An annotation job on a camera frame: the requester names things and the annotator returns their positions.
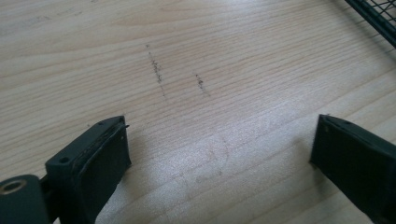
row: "wood grain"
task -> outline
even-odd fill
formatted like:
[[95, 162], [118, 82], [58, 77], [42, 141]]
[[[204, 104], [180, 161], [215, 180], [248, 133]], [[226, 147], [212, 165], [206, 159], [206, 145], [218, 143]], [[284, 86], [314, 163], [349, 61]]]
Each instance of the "wood grain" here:
[[370, 223], [308, 159], [319, 113], [396, 143], [395, 51], [341, 0], [3, 0], [0, 179], [124, 115], [97, 223]]

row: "metal wire mesh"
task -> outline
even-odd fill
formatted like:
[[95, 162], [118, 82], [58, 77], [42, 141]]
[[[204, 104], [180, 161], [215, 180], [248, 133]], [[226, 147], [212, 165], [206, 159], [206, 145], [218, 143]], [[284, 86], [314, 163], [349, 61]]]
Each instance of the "metal wire mesh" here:
[[396, 0], [346, 0], [396, 48]]

